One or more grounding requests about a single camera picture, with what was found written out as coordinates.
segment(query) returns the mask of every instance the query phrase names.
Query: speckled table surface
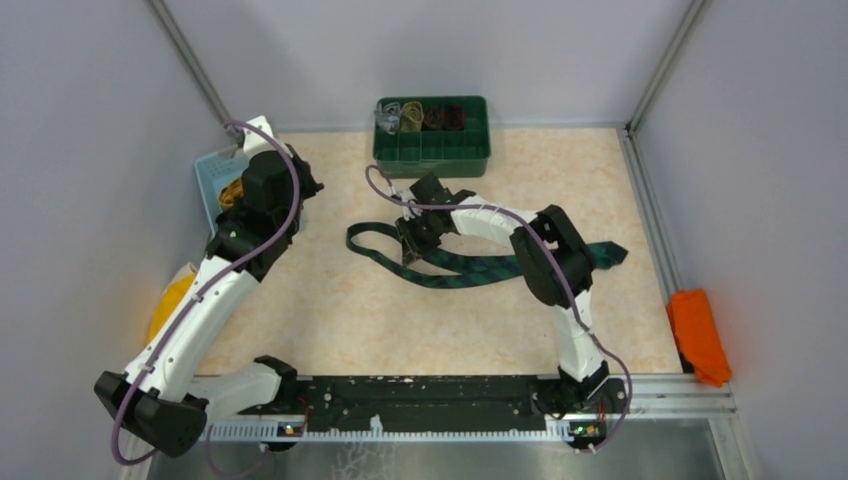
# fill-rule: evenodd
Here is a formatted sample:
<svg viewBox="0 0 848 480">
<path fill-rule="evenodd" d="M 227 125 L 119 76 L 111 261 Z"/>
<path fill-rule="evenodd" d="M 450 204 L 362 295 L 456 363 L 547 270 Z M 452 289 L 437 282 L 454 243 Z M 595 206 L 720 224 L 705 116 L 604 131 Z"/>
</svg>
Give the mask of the speckled table surface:
<svg viewBox="0 0 848 480">
<path fill-rule="evenodd" d="M 460 290 L 405 282 L 347 250 L 353 223 L 393 223 L 400 208 L 364 179 L 368 133 L 288 134 L 326 189 L 306 201 L 305 227 L 224 326 L 198 371 L 222 374 L 273 355 L 306 375 L 537 374 L 556 371 L 549 307 L 521 279 Z M 492 131 L 481 178 L 443 179 L 452 191 L 534 210 L 560 205 L 587 242 L 614 240 L 623 265 L 594 274 L 592 313 L 601 341 L 636 373 L 678 373 L 680 363 L 615 130 Z M 410 181 L 398 181 L 400 186 Z M 379 234 L 360 244 L 398 258 Z M 509 254 L 485 240 L 449 235 L 444 248 Z M 435 273 L 435 267 L 417 269 Z M 620 368 L 610 362 L 610 368 Z"/>
</svg>

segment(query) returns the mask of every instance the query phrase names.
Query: green plastic bin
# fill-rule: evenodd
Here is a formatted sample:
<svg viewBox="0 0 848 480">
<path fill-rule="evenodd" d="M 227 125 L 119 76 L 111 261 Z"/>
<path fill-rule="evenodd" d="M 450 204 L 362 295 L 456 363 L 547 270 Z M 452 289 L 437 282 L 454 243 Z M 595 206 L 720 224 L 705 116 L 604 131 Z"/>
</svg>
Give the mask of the green plastic bin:
<svg viewBox="0 0 848 480">
<path fill-rule="evenodd" d="M 480 177 L 492 154 L 486 99 L 470 97 L 385 97 L 381 105 L 421 102 L 431 105 L 462 106 L 465 128 L 394 135 L 374 128 L 374 160 L 391 178 L 420 178 L 429 172 L 438 177 Z"/>
</svg>

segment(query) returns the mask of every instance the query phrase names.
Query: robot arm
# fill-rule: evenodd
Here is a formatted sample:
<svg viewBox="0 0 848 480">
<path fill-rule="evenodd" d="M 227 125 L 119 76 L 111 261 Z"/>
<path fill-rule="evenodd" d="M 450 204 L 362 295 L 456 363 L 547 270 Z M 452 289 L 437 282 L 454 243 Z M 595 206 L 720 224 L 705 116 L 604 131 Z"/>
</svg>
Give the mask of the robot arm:
<svg viewBox="0 0 848 480">
<path fill-rule="evenodd" d="M 250 122 L 272 134 L 265 117 Z M 249 165 L 242 173 L 244 196 L 216 219 L 215 236 L 206 247 L 191 288 L 156 337 L 124 368 L 103 372 L 94 390 L 114 418 L 132 385 L 142 374 L 129 401 L 122 426 L 168 456 L 179 456 L 198 440 L 206 425 L 246 408 L 275 401 L 293 402 L 297 371 L 272 357 L 255 359 L 250 366 L 221 377 L 194 378 L 209 347 L 236 307 L 262 281 L 271 265 L 286 251 L 298 231 L 300 211 L 277 241 L 239 268 L 226 273 L 200 296 L 203 285 L 282 228 L 292 208 L 292 177 L 280 155 L 267 142 L 246 133 L 244 151 Z M 309 164 L 291 146 L 284 147 L 298 174 L 300 199 L 323 188 L 312 177 Z M 179 323 L 152 366 L 150 356 L 178 312 L 195 305 Z"/>
<path fill-rule="evenodd" d="M 559 372 L 569 390 L 568 396 L 576 402 L 590 398 L 609 377 L 609 369 L 589 333 L 577 322 L 574 310 L 579 310 L 583 323 L 591 328 L 591 272 L 595 264 L 586 243 L 565 212 L 555 205 L 538 213 L 510 209 L 545 241 L 556 244 L 553 254 L 569 280 L 576 305 L 569 303 L 551 265 L 526 228 L 514 218 L 498 212 L 498 205 L 467 190 L 451 194 L 432 174 L 414 183 L 403 195 L 412 197 L 417 204 L 496 207 L 494 210 L 406 209 L 405 217 L 396 222 L 403 262 L 409 264 L 430 253 L 441 243 L 439 237 L 446 233 L 473 235 L 513 248 L 530 291 L 539 301 L 551 306 Z"/>
</svg>

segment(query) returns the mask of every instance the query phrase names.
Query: metal floor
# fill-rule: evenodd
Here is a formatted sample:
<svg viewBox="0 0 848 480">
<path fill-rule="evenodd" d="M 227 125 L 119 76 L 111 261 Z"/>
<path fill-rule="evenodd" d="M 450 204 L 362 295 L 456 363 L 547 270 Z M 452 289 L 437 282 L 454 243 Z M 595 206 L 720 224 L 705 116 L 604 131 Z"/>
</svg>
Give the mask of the metal floor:
<svg viewBox="0 0 848 480">
<path fill-rule="evenodd" d="M 178 459 L 157 455 L 149 479 L 217 479 L 199 442 Z M 256 443 L 212 445 L 213 460 L 240 472 L 259 458 Z M 555 443 L 308 443 L 277 454 L 256 479 L 536 480 L 723 479 L 707 420 L 629 420 L 602 453 Z"/>
</svg>

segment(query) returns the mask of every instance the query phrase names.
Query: light blue basket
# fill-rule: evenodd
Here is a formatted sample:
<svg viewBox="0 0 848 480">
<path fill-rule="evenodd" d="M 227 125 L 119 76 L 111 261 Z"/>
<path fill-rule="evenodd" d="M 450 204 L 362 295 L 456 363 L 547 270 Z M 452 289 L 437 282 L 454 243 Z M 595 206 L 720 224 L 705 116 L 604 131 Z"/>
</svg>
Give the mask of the light blue basket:
<svg viewBox="0 0 848 480">
<path fill-rule="evenodd" d="M 206 218 L 209 220 L 212 235 L 215 235 L 217 229 L 215 218 L 223 212 L 218 203 L 218 194 L 241 175 L 248 165 L 245 155 L 235 153 L 236 147 L 233 146 L 198 158 L 194 162 L 197 183 L 200 185 L 200 196 L 203 197 L 203 206 L 206 208 Z"/>
</svg>

